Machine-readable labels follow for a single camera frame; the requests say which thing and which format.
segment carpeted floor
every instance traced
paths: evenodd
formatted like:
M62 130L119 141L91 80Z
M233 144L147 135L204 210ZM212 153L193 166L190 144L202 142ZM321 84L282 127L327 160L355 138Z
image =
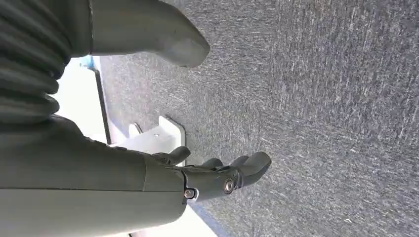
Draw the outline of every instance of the carpeted floor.
M272 156L256 185L202 203L220 236L419 236L417 0L169 3L210 55L102 57L108 112L144 130L170 116L189 163Z

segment silver screw head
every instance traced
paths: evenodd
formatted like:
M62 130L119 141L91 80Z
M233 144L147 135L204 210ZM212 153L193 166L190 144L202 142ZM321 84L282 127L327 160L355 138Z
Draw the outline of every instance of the silver screw head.
M184 193L185 198L192 199L195 196L195 191L193 189L187 189Z
M226 179L224 183L224 192L226 194L232 193L234 190L234 181L232 179Z

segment robotic hand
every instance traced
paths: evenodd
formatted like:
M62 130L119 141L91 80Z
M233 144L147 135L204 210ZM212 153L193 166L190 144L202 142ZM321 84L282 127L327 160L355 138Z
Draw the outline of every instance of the robotic hand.
M85 138L54 115L48 94L71 57L148 51L183 67L209 45L176 8L158 0L0 1L0 236L103 236L176 220L188 200L256 182L265 153L223 166L190 154L145 154Z

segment prosthetic finger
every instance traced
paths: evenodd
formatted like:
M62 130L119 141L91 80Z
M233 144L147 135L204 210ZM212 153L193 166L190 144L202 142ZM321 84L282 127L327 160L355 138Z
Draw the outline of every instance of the prosthetic finger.
M229 195L235 189L259 180L271 162L266 153L257 152L251 157L239 157L229 166L220 167L220 160L210 159L201 166L182 167L180 169L185 176L187 198L202 201Z

